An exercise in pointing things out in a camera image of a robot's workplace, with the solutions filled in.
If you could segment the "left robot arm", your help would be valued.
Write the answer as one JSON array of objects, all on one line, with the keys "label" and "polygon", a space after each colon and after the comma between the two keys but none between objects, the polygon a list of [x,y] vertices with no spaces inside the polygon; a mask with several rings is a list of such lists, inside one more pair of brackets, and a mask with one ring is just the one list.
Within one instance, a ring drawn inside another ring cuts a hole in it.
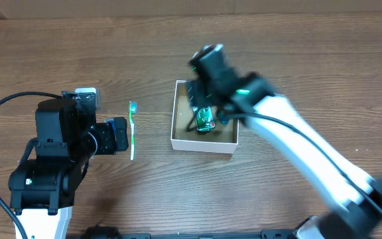
[{"label": "left robot arm", "polygon": [[96,121],[93,104],[74,98],[45,100],[35,113],[36,133],[9,177],[10,207],[20,221],[16,237],[65,238],[76,190],[96,155],[129,146],[123,117]]}]

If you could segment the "green toothbrush with cap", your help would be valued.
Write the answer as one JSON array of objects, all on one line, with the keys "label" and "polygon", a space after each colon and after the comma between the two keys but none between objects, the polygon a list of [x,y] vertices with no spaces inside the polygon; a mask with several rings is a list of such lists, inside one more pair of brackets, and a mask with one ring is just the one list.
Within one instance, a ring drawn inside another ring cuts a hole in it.
[{"label": "green toothbrush with cap", "polygon": [[133,122],[133,115],[137,113],[137,103],[129,102],[129,123],[131,128],[131,155],[130,160],[133,161],[135,158],[135,124]]}]

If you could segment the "blue mouthwash bottle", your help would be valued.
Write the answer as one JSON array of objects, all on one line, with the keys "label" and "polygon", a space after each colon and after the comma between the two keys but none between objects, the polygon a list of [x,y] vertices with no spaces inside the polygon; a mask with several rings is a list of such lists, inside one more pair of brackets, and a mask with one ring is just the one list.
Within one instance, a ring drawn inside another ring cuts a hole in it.
[{"label": "blue mouthwash bottle", "polygon": [[229,123],[229,116],[224,110],[217,110],[216,117],[222,125],[227,125]]}]

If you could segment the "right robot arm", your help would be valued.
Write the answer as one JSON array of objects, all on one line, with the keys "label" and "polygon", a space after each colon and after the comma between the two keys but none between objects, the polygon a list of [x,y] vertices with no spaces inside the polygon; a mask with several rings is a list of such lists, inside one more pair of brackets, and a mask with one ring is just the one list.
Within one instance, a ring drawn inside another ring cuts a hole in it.
[{"label": "right robot arm", "polygon": [[215,106],[222,120],[239,120],[265,138],[316,189],[329,208],[290,230],[288,238],[369,238],[382,221],[382,176],[374,178],[335,150],[261,75],[239,76],[223,45],[206,45],[190,59],[192,106]]}]

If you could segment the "blue disposable razor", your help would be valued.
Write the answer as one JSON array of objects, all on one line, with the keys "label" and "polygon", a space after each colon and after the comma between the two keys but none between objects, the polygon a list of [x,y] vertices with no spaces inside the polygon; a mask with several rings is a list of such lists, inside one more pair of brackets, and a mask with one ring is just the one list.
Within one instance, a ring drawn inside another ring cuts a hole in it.
[{"label": "blue disposable razor", "polygon": [[109,141],[111,146],[112,155],[116,155],[116,138],[115,138],[115,126],[114,126],[114,119],[107,119],[106,124],[109,126]]}]

